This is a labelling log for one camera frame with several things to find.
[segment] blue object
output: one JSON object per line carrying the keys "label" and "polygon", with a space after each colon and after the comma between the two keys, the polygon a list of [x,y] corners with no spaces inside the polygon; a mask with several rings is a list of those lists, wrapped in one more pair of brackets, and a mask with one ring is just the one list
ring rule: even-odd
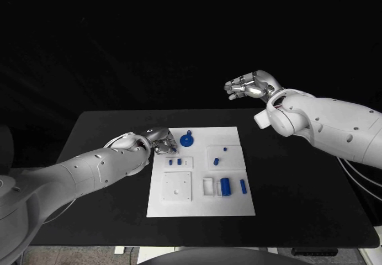
{"label": "blue object", "polygon": [[245,188],[244,179],[241,179],[241,190],[242,190],[242,193],[247,194],[247,188]]}
{"label": "blue object", "polygon": [[229,179],[228,178],[221,179],[221,194],[222,194],[222,196],[231,195],[231,187],[229,187]]}
{"label": "blue object", "polygon": [[182,137],[180,137],[180,144],[182,146],[185,147],[189,147],[193,145],[193,137],[192,137],[192,132],[188,131],[188,134],[185,134]]}

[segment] robotic hand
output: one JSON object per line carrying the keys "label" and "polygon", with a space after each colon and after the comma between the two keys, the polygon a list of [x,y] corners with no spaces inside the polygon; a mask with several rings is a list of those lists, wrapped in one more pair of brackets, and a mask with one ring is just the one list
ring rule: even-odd
{"label": "robotic hand", "polygon": [[143,170],[152,148],[157,154],[176,153],[167,128],[152,128],[141,135],[129,132],[105,148],[16,179],[0,176],[0,264],[18,259],[59,207]]}
{"label": "robotic hand", "polygon": [[286,89],[258,70],[225,83],[229,99],[251,96],[267,103],[255,115],[261,129],[301,136],[332,155],[382,169],[382,113],[371,108]]}

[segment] screw hole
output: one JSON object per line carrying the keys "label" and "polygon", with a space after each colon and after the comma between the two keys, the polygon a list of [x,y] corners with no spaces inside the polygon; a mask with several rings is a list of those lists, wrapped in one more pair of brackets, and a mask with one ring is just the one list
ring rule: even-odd
{"label": "screw hole", "polygon": [[352,140],[353,140],[353,136],[352,136],[352,134],[349,134],[348,137],[346,137],[346,141],[352,142]]}

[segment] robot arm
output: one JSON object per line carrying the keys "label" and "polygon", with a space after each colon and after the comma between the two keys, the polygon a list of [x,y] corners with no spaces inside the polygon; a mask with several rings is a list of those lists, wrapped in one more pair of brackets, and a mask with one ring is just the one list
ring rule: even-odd
{"label": "robot arm", "polygon": [[152,148],[175,153],[178,143],[167,128],[153,128],[124,134],[105,147],[16,179],[0,176],[0,264],[18,259],[59,207],[137,174]]}
{"label": "robot arm", "polygon": [[332,155],[382,169],[382,113],[371,108],[284,89],[268,73],[258,70],[227,82],[229,99],[251,96],[267,102],[255,115],[261,129],[301,136]]}

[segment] black table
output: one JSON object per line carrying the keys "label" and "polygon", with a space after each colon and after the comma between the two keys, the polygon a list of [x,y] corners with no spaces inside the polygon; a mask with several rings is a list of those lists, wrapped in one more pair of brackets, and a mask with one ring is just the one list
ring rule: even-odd
{"label": "black table", "polygon": [[257,216],[147,218],[152,163],[81,197],[32,245],[378,247],[379,239],[333,156],[304,138],[261,130],[260,109],[85,112],[58,162],[154,126],[237,126]]}

